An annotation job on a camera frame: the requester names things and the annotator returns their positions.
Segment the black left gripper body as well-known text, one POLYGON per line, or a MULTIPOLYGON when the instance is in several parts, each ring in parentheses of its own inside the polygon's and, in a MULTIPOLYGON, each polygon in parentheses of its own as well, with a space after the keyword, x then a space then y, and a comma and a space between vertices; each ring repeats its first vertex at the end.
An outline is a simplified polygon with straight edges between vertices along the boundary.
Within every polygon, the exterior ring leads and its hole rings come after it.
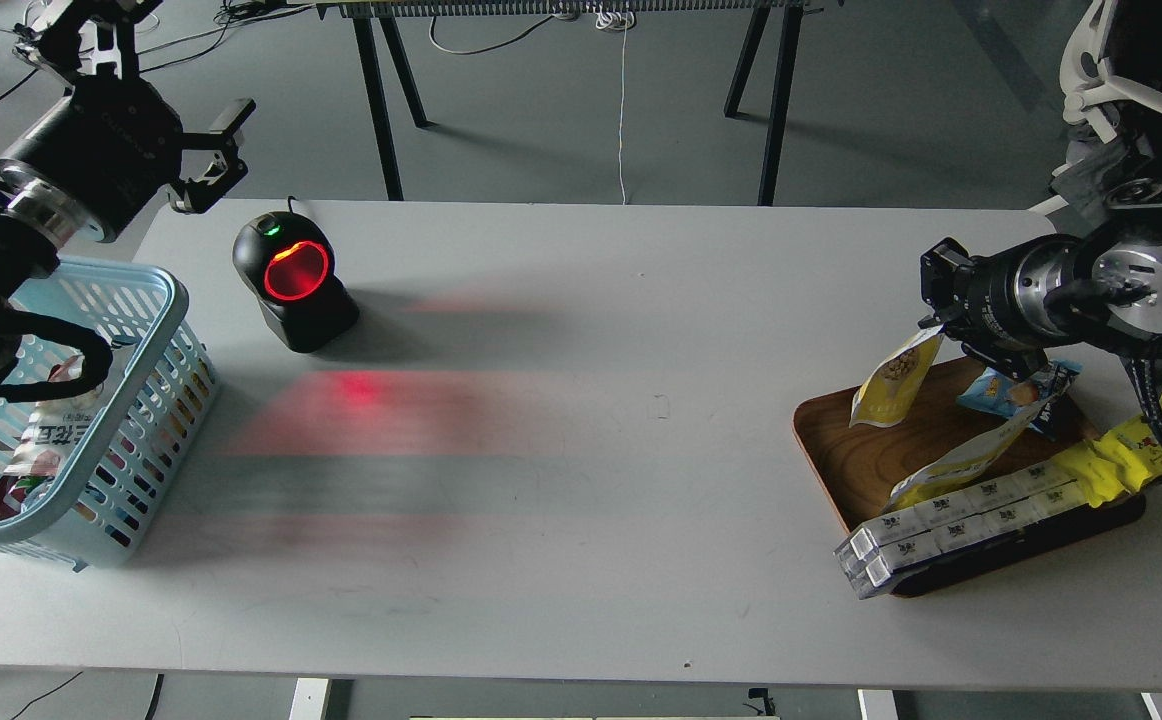
POLYGON ((0 156, 0 177, 22 190, 49 183, 114 242, 182 170, 182 120, 145 79, 83 78, 0 156))

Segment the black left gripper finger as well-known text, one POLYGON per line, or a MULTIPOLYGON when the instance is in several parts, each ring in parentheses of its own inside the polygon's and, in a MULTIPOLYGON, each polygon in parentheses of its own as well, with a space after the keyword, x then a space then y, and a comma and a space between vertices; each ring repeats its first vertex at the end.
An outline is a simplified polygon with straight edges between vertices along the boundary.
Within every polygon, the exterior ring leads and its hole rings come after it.
POLYGON ((174 141, 178 152, 210 152, 211 163, 201 177, 174 178, 168 183, 168 206, 180 214, 205 214, 248 174, 241 159, 241 128, 256 110, 256 101, 239 98, 225 106, 205 132, 180 132, 174 141))
POLYGON ((136 26, 160 1, 51 1, 31 23, 13 26, 14 53, 60 82, 70 94, 79 85, 116 82, 120 88, 153 91, 141 77, 136 26))

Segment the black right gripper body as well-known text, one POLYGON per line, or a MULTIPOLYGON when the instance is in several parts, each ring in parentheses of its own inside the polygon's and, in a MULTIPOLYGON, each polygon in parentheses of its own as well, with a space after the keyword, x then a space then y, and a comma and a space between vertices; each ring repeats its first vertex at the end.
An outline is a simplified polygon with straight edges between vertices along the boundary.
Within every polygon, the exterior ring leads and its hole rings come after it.
POLYGON ((920 288, 932 316, 962 351, 1024 381, 1047 363, 1047 348, 1078 341, 1046 309, 1046 297, 1074 278, 1074 236, 1042 236, 994 255, 971 255, 953 238, 920 258, 920 288))

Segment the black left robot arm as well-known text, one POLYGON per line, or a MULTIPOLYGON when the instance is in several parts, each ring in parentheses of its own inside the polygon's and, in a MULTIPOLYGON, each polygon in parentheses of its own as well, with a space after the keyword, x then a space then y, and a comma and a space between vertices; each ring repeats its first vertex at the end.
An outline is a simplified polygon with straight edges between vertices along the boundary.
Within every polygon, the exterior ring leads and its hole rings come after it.
POLYGON ((109 374, 113 351, 92 329, 10 305, 49 278, 74 238, 114 242, 162 188, 182 214, 206 213, 246 177, 238 132, 252 99, 189 132, 143 78, 136 26, 153 1, 53 1, 17 26, 17 55, 60 79, 64 94, 0 158, 0 398, 70 398, 109 374))

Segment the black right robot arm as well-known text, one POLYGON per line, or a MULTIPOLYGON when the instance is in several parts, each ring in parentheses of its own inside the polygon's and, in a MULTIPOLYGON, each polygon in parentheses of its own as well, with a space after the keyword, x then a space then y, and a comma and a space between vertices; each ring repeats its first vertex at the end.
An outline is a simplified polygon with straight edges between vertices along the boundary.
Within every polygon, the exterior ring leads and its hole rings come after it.
POLYGON ((1048 348, 1162 357, 1162 178, 1120 183, 1105 206, 1084 237, 1043 235, 994 255, 938 242, 920 260, 921 327, 1017 381, 1043 368, 1048 348))

